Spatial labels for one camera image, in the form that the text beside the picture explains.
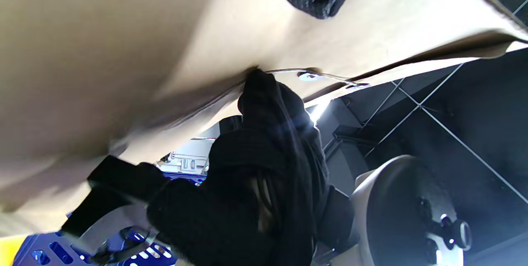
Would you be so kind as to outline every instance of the knob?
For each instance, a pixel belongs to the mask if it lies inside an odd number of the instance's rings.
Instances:
[[[469,250],[471,248],[473,238],[471,236],[471,229],[469,228],[468,223],[462,221],[461,219],[457,219],[453,222],[451,230],[455,244],[464,251]]]

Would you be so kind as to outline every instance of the wire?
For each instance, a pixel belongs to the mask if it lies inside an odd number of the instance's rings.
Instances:
[[[358,86],[358,84],[356,84],[356,82],[349,81],[348,80],[349,78],[346,78],[344,76],[338,76],[338,75],[330,74],[330,73],[317,72],[316,68],[285,68],[285,69],[268,70],[268,71],[265,71],[265,72],[269,73],[269,74],[288,73],[288,72],[311,73],[311,74],[315,74],[315,75],[318,75],[318,76],[324,76],[325,78],[330,78],[332,80],[337,80],[338,82],[344,82],[344,83],[349,84],[349,85]]]

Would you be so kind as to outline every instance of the blue plastic crate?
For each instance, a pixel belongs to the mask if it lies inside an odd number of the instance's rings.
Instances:
[[[206,178],[205,175],[165,173],[166,177],[184,178],[199,186]],[[124,241],[116,234],[109,241],[112,250],[122,249]],[[20,246],[15,256],[13,266],[89,266],[89,255],[72,247],[71,242],[63,238],[60,233],[49,233],[28,236]],[[139,255],[119,263],[117,266],[172,266],[177,258],[170,248],[153,244]]]

